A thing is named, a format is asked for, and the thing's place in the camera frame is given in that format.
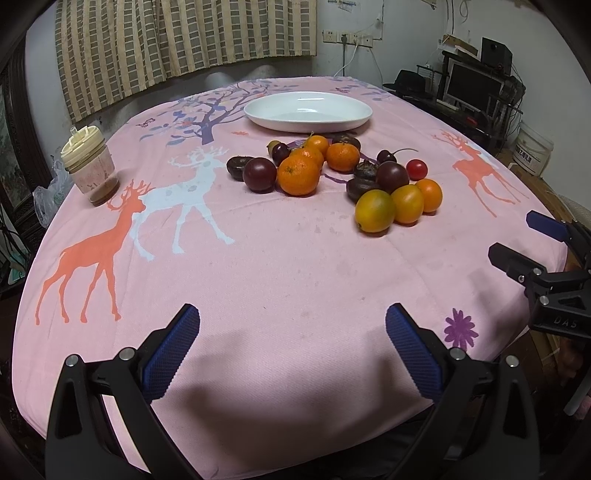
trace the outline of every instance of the red cherry tomato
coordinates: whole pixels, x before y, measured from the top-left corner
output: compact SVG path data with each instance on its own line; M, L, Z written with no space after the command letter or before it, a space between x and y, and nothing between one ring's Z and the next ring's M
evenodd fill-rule
M408 176L412 181L422 180L427 176L427 165L423 160L415 158L407 163Z

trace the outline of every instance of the orange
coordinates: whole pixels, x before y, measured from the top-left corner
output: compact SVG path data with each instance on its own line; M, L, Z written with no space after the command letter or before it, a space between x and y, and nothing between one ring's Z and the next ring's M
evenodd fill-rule
M322 156L322 153L314 147L294 148L290 155L303 155L304 157L313 160L314 163L318 165L318 168L322 168L322 165L324 165L324 157Z
M423 214L424 200L416 185L405 185L392 192L396 221L404 225L416 222Z
M355 205L355 222L364 232L383 232L392 225L395 213L394 202L388 192L370 190Z
M359 150L348 143L333 143L326 150L326 163L336 171L352 171L359 163Z
M423 211L431 213L437 210L443 201L443 192L439 184L435 180L422 179L416 182L415 185L421 190L425 199Z
M312 135L304 142L305 147L317 148L322 156L326 156L326 151L329 149L329 141L322 135Z
M312 193L320 180L320 170L314 161L303 155L290 155L277 169L277 182L284 192L294 195Z

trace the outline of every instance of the orange deer print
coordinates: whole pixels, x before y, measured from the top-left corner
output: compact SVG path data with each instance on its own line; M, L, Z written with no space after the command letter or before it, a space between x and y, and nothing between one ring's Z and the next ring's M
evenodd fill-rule
M129 186L121 194L121 205L118 207L111 203L111 200L107 202L107 207L110 210L118 211L119 219L115 226L107 230L106 232L99 233L95 236L90 236L81 242L78 242L71 247L66 248L60 256L60 262L57 266L57 271L45 282L43 282L43 289L39 302L37 303L37 309L35 311L35 324L39 325L39 308L41 302L45 296L49 287L55 282L64 277L64 280L60 284L60 304L61 304L61 316L64 317L64 322L68 323L70 318L66 313L64 307L64 292L66 290L66 284L74 274L74 270L81 267L90 267L96 264L95 276L90 282L88 287L88 294L82 307L80 314L80 321L86 323L86 308L90 299L90 294L96 287L96 283L103 274L107 278L107 288L111 294L112 302L112 313L115 315L115 320L119 320L121 315L117 310L117 304L115 303L115 275L113 273L113 257L121 249L123 240L127 236L129 229L131 228L131 216L134 213L142 212L145 209L144 204L139 199L140 196L145 195L150 190L150 185L144 184L142 181L137 188L134 188L134 181L132 180Z
M468 179L468 186L472 189L476 197L478 197L480 203L484 205L484 208L488 210L493 217L496 217L496 213L493 212L488 207L488 205L486 205L486 203L478 193L478 190L476 188L478 187L478 184L480 184L482 190L484 190L486 194L490 195L493 198L496 198L497 200L500 200L505 203L512 203L513 205L515 204L515 202L513 200L498 197L494 193L492 193L491 190L486 186L486 183L484 182L485 177L492 175L495 179L497 179L497 181L499 181L501 185L504 186L505 190L509 192L509 194L518 203L521 203L521 201L513 194L513 192L510 191L509 188L512 188L525 198L528 198L526 195L517 190L513 185L511 185L508 181L506 181L501 176L501 174L495 170L491 163L487 162L482 156L480 156L482 152L471 147L469 145L468 140L464 140L458 137L457 135L453 135L449 132L443 132L442 135L445 138L439 138L437 135L433 135L433 138L453 145L460 152L465 152L470 157L470 159L465 158L463 160L458 160L453 164L453 168L454 170L461 172Z

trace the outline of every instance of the deer print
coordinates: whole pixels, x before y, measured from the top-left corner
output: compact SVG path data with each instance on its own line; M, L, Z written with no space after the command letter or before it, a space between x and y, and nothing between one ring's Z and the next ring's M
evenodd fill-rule
M64 307L64 292L66 285L70 281L74 271L77 268L90 267L96 265L95 276L92 278L92 282L88 287L88 294L82 312L80 314L80 321L86 323L86 308L90 299L90 294L96 287L96 283L103 274L107 278L107 288L111 294L112 302L112 313L115 316L115 320L119 320L121 315L117 310L117 303L115 302L115 275L113 273L113 257L121 249L123 240L127 236L131 227L131 216L134 213L142 212L145 209L144 204L139 199L141 195L145 195L150 191L150 185L140 182L137 188L134 188L134 181L132 180L129 186L121 194L121 205L118 207L112 204L112 201L107 202L107 207L114 211L120 212L119 219L115 226L107 230L106 232L99 233L98 235L88 237L82 242L78 242L71 247L66 248L60 255L60 262L57 266L57 271L45 282L43 282L43 289L41 296L37 302L37 309L35 311L35 323L39 325L39 308L41 302L45 296L49 287L55 282L64 277L60 284L60 304L61 304L61 316L64 318L64 322L68 323L70 318L66 313Z
M179 245L181 228L185 223L187 215L192 208L195 208L203 219L213 228L216 236L226 245L234 243L234 240L228 237L217 226L213 218L212 211L207 207L203 196L209 192L213 182L216 179L215 169L223 168L225 165L216 157L223 155L227 150L210 149L205 153L202 148L197 148L188 154L189 163L178 163L176 158L173 158L169 163L178 168L194 168L195 176L189 181L182 181L175 183L168 187L160 187L151 189L150 192L142 196L142 202L145 205L145 210L136 213L133 217L133 225L129 231L130 237L134 241L134 245L139 254L148 261L154 259L153 254L148 252L139 243L139 227L146 221L146 219L154 212L159 210L166 210L174 208L178 205L182 207L180 216L177 219L177 227L174 232L173 253L183 254L184 250Z
M493 163L486 158L486 153L477 150L475 148L476 145L474 143L470 142L469 140L464 140L459 136L453 135L449 132L443 132L442 135L444 136L444 138L439 138L437 135L433 135L433 138L453 145L460 152L465 152L470 157L470 159L465 158L463 160L458 160L453 164L453 168L454 170L461 172L468 179L468 186L472 189L478 200L480 200L480 203L484 205L484 208L488 210L488 212L493 217L496 218L496 213L493 212L488 207L488 205L486 205L486 203L478 193L476 187L478 187L479 184L482 187L482 190L484 190L484 192L490 195L491 197L496 198L501 202L512 203L513 205L515 204L515 202L510 199L498 197L497 195L492 193L492 191L486 186L486 183L484 182L485 177L492 175L501 185L503 185L505 190L509 192L509 194L518 203L521 203L521 201L519 200L519 198L515 196L515 194L513 194L513 192L510 191L509 188L512 188L521 196L528 198L526 195L517 190L513 185L511 185L508 181L506 181L501 176L501 174L495 170Z

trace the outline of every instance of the wall socket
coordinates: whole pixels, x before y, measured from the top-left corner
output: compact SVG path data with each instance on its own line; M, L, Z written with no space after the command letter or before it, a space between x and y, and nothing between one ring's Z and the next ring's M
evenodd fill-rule
M337 32L334 30L323 30L322 41L324 43L339 43L340 39L337 40Z
M323 30L322 41L324 43L342 43L342 35L347 36L347 45L359 45L360 47L372 48L374 46L373 35L363 35L353 32L338 32L336 30Z

